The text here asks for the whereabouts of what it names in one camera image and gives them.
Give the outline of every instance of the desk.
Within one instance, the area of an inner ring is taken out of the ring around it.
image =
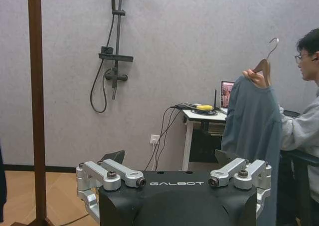
[[[213,115],[213,116],[199,115],[199,114],[193,113],[191,110],[183,110],[183,114],[186,118],[187,131],[186,131],[186,138],[185,138],[182,170],[187,170],[188,163],[189,163],[191,140],[193,136],[194,122],[200,122],[202,124],[206,124],[207,127],[209,123],[226,124],[226,115],[222,113],[221,111],[217,111],[217,115]]]

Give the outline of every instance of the gray shirt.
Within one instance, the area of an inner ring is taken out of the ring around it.
[[[308,154],[319,157],[319,91],[311,103],[296,119],[282,114],[282,150],[299,148]],[[319,168],[308,166],[311,196],[319,203]]]
[[[271,196],[266,199],[259,226],[276,224],[277,178],[282,145],[282,121],[274,90],[262,89],[241,76],[234,84],[222,139],[223,151],[272,166]]]

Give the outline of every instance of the baseboard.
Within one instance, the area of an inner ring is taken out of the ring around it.
[[[34,171],[34,165],[7,165],[4,164],[6,171]],[[75,167],[61,167],[61,166],[45,166],[46,172],[57,173],[75,173]]]

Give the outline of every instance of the wooden floor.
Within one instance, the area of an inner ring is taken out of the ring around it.
[[[4,206],[4,223],[28,224],[35,219],[34,173],[6,171],[7,203]],[[84,203],[77,198],[75,174],[46,173],[47,215],[56,225],[63,225],[87,214]],[[98,226],[87,216],[72,226]]]

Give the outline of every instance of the logo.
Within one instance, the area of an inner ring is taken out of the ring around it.
[[[162,186],[162,185],[170,185],[170,186],[185,186],[185,185],[202,185],[204,182],[177,182],[177,183],[171,183],[171,182],[151,182],[151,186]]]

